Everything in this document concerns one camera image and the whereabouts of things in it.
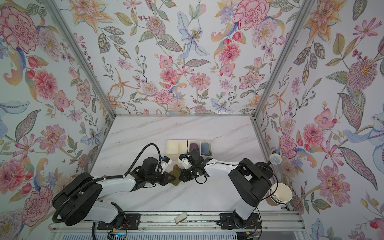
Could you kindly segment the green striped sock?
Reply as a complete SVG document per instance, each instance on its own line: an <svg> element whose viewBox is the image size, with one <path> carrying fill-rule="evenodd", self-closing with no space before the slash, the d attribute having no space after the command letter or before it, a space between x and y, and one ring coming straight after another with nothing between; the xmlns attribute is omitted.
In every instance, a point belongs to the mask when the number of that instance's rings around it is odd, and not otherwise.
<svg viewBox="0 0 384 240"><path fill-rule="evenodd" d="M182 173L182 169L177 164L175 164L173 166L173 170L170 172L170 174L175 177L175 180L171 181L171 184L173 184L174 186L179 185L179 183L181 182L180 180L181 173Z"/></svg>

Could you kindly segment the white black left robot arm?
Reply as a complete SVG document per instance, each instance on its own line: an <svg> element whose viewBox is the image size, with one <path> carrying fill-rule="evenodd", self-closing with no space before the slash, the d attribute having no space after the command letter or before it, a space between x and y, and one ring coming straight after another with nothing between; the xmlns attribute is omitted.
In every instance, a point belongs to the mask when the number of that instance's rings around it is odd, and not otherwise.
<svg viewBox="0 0 384 240"><path fill-rule="evenodd" d="M168 157L160 160L147 158L142 166L125 175L94 178L82 173L52 200L54 223L73 226L82 221L103 222L117 229L128 222L124 210L114 202L102 198L119 192L134 192L159 184L166 186L176 178L166 172L172 163Z"/></svg>

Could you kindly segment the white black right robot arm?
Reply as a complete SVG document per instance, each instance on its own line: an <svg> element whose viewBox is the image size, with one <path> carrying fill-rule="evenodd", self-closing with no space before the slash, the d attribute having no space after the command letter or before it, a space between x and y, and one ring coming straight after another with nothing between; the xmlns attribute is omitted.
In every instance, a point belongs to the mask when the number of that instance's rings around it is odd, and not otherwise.
<svg viewBox="0 0 384 240"><path fill-rule="evenodd" d="M192 150L181 154L178 162L184 167L179 179L186 183L202 177L229 179L241 197L234 210L234 219L247 222L272 187L271 178L275 176L270 163L253 163L249 159L226 163L213 158L203 158Z"/></svg>

